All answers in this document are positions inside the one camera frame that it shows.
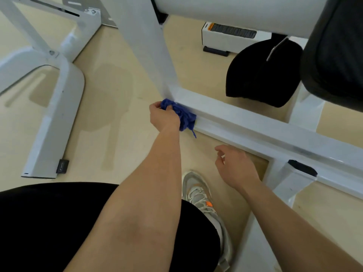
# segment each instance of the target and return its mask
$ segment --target black rubber foot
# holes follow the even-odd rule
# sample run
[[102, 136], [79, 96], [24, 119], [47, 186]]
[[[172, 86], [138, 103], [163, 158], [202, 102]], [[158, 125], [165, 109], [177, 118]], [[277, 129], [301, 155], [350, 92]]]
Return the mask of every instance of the black rubber foot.
[[205, 51], [206, 53], [213, 53], [213, 54], [218, 54], [221, 56], [225, 56], [227, 57], [229, 55], [229, 51], [223, 51], [223, 50], [216, 50], [207, 46], [204, 46], [203, 51]]

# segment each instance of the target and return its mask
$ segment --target left hand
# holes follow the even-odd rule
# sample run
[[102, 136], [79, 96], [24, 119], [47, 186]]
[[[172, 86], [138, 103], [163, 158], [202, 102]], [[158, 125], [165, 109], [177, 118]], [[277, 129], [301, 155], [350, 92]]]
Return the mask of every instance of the left hand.
[[161, 101], [155, 102], [149, 106], [150, 122], [161, 132], [164, 128], [179, 130], [180, 119], [174, 112], [172, 105], [169, 105], [166, 110], [160, 108]]

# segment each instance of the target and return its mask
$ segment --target forearm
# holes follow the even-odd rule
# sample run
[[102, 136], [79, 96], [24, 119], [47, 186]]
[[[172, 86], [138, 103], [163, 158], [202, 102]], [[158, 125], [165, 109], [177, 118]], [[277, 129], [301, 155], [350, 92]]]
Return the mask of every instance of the forearm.
[[240, 188], [281, 269], [363, 271], [362, 266], [324, 237], [262, 183]]
[[181, 206], [179, 130], [165, 128], [106, 202], [66, 271], [168, 271]]

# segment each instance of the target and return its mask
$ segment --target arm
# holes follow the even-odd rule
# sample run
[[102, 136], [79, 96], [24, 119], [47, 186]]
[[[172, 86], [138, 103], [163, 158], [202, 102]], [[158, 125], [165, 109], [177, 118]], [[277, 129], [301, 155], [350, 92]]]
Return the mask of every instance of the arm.
[[226, 145], [215, 149], [221, 177], [251, 206], [284, 272], [363, 271], [356, 260], [308, 224], [260, 181], [245, 152]]
[[160, 131], [145, 160], [116, 188], [65, 269], [168, 271], [181, 208], [179, 116], [150, 105]]

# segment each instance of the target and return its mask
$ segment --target hand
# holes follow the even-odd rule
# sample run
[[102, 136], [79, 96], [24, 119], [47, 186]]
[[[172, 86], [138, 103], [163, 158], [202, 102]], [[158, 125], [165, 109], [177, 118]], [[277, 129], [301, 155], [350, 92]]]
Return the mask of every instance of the hand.
[[180, 119], [174, 112], [172, 105], [169, 105], [166, 110], [160, 109], [161, 101], [155, 102], [149, 106], [150, 122], [161, 132], [164, 128], [179, 130]]
[[230, 187], [241, 192], [245, 186], [260, 182], [253, 162], [244, 151], [228, 145], [219, 145], [214, 149], [218, 151], [218, 172]]

